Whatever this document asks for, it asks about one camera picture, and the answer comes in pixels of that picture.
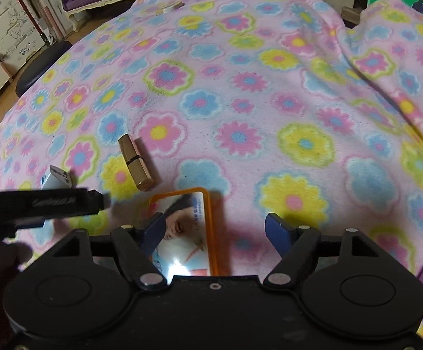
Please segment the pink floral fleece blanket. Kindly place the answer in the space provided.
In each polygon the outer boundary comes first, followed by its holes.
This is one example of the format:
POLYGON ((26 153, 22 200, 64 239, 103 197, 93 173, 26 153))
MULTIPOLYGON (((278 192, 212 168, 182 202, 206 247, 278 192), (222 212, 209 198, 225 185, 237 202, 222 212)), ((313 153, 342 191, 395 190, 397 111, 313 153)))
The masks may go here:
POLYGON ((356 227, 423 268, 423 15, 401 0, 375 2, 353 29, 321 0, 138 0, 0 124, 0 190, 38 188, 55 165, 111 209, 18 239, 42 254, 76 227, 141 221, 152 194, 130 177, 124 134, 155 194, 210 193, 224 273, 276 264, 268 213, 328 234, 356 227))

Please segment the gold lipstick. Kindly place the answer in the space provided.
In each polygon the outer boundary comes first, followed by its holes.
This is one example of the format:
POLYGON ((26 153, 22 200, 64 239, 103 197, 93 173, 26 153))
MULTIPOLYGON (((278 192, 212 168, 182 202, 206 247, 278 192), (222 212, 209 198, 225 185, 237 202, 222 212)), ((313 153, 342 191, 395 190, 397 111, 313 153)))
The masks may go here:
POLYGON ((124 134, 118 139, 118 144, 135 186, 147 192, 154 186, 154 180, 136 143, 130 139, 129 134, 124 134))

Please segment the small white box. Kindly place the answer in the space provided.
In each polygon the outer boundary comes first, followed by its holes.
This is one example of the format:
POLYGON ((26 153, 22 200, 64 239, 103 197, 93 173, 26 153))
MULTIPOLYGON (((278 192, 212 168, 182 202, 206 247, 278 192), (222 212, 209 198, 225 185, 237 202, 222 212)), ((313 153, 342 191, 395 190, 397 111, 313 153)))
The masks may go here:
POLYGON ((72 187, 72 179, 70 174, 53 165, 50 165, 40 180, 40 188, 42 190, 70 189, 72 187))

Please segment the distant beige stick item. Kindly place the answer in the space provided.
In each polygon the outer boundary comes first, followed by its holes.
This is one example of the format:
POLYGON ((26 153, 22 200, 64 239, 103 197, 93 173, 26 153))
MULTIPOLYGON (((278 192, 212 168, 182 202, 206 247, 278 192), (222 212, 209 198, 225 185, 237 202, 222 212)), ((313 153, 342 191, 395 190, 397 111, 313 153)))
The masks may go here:
POLYGON ((157 9, 155 11, 155 15, 156 16, 163 15, 163 14, 169 13, 171 11, 178 10, 183 6, 184 6, 183 2, 174 2, 174 3, 171 3, 169 5, 166 5, 166 6, 163 6, 163 7, 160 7, 159 9, 157 9))

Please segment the black round stool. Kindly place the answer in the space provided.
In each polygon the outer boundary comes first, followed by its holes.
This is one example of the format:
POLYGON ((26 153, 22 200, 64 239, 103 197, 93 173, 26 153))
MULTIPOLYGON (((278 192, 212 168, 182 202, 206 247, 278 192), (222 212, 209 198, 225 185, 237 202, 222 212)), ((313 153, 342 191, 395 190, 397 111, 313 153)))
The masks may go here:
POLYGON ((64 40, 51 45, 37 55, 18 79, 15 88, 18 98, 22 97, 71 47, 72 43, 64 40))

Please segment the orange framed mirror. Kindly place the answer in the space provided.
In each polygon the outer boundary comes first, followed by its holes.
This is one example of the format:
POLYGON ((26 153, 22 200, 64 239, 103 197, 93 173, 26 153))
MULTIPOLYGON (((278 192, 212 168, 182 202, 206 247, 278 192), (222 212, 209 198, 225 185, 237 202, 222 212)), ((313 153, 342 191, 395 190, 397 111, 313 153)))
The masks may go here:
POLYGON ((219 273, 210 194, 202 187, 156 194, 149 211, 166 220, 165 236, 151 260, 170 283, 175 276, 211 277, 219 273))

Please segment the white cartoon cabinet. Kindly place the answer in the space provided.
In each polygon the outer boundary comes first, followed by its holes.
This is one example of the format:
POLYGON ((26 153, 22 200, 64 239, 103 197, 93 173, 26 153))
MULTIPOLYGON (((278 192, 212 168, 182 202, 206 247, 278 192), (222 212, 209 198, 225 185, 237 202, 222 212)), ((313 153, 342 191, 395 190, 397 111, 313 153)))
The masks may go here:
POLYGON ((45 45, 28 0, 0 0, 0 61, 16 74, 45 45))

